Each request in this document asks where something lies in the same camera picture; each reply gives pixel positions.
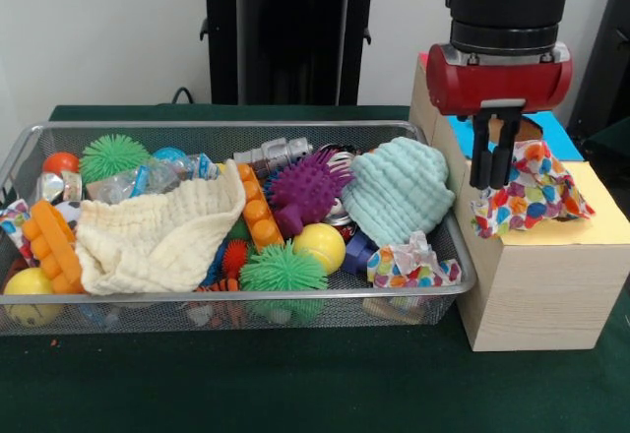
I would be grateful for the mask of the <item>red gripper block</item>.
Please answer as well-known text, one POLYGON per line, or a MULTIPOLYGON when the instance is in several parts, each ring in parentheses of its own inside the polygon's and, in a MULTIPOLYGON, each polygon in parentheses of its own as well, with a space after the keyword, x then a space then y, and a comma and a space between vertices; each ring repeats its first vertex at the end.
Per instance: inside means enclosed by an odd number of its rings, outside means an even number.
POLYGON ((483 108, 519 107, 525 113, 551 110, 569 90, 573 62, 568 47, 557 42, 551 50, 527 56, 467 53, 447 44, 434 44, 427 56, 426 83, 431 103, 444 115, 474 115, 470 184, 502 188, 509 176, 519 116, 500 116, 499 140, 492 152, 489 115, 483 108))

